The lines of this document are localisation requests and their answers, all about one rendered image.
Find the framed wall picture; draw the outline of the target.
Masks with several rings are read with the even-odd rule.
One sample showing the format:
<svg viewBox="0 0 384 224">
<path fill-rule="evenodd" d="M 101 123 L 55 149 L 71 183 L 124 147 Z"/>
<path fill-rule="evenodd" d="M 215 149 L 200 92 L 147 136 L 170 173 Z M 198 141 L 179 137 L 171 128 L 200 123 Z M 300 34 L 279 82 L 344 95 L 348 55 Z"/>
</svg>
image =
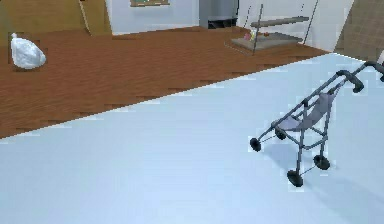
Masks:
<svg viewBox="0 0 384 224">
<path fill-rule="evenodd" d="M 170 5 L 169 0 L 130 0 L 131 7 Z"/>
</svg>

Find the grey folding baby stroller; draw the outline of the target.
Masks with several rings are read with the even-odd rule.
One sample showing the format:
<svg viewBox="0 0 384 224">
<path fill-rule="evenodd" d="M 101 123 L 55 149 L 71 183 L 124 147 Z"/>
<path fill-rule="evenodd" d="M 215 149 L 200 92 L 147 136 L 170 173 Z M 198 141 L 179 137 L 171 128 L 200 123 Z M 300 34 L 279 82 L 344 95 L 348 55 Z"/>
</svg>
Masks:
<svg viewBox="0 0 384 224">
<path fill-rule="evenodd" d="M 329 80 L 317 88 L 313 93 L 304 98 L 292 110 L 282 118 L 273 121 L 270 127 L 257 138 L 249 140 L 250 147 L 259 152 L 262 148 L 262 138 L 274 132 L 274 137 L 280 140 L 286 138 L 298 145 L 296 169 L 287 172 L 287 179 L 295 187 L 303 185 L 302 173 L 300 172 L 302 152 L 320 146 L 320 152 L 313 158 L 314 166 L 327 170 L 330 168 L 329 160 L 324 156 L 325 143 L 328 140 L 328 127 L 332 104 L 339 90 L 350 82 L 354 85 L 353 92 L 359 93 L 364 89 L 363 82 L 357 74 L 367 67 L 374 68 L 381 74 L 380 81 L 384 82 L 384 63 L 379 64 L 374 61 L 366 61 L 355 71 L 337 71 Z M 310 129 L 321 136 L 321 139 L 312 145 L 305 145 L 305 132 Z"/>
</svg>

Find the white tied garbage bag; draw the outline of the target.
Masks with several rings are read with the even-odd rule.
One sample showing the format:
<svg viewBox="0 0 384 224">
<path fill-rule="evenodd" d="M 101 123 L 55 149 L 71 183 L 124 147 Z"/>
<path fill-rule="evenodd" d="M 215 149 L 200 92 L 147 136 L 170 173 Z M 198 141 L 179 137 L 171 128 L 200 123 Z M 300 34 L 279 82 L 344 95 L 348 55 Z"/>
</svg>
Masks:
<svg viewBox="0 0 384 224">
<path fill-rule="evenodd" d="M 45 64 L 43 51 L 28 39 L 11 34 L 11 56 L 13 64 L 22 69 L 35 69 Z"/>
</svg>

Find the grey metal shelf rack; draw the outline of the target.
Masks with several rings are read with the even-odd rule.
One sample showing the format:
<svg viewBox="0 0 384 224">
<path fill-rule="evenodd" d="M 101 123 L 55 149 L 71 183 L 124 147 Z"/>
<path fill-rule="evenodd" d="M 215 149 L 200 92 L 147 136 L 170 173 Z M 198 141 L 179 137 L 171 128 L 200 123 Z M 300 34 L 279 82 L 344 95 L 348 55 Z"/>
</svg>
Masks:
<svg viewBox="0 0 384 224">
<path fill-rule="evenodd" d="M 263 50 L 267 48 L 272 48 L 276 46 L 283 46 L 283 45 L 289 45 L 289 44 L 298 44 L 301 43 L 304 45 L 307 42 L 307 38 L 309 35 L 310 28 L 312 26 L 314 14 L 316 12 L 318 3 L 315 3 L 315 6 L 312 10 L 312 15 L 310 17 L 308 16 L 294 16 L 294 17 L 286 17 L 286 18 L 278 18 L 278 19 L 270 19 L 270 20 L 263 20 L 263 12 L 264 12 L 264 4 L 260 5 L 259 15 L 256 22 L 252 22 L 250 24 L 250 27 L 252 30 L 256 30 L 256 38 L 254 41 L 247 41 L 243 37 L 240 38 L 233 38 L 231 40 L 231 43 L 234 44 L 237 47 L 244 48 L 246 50 L 249 50 L 248 55 L 252 56 L 255 54 L 257 50 Z M 261 32 L 261 28 L 266 27 L 272 27 L 272 26 L 280 26 L 280 25 L 288 25 L 288 24 L 295 24 L 300 22 L 309 22 L 307 30 L 305 32 L 305 35 L 303 38 L 281 33 L 281 32 L 268 32 L 269 36 L 264 36 L 264 33 Z"/>
</svg>

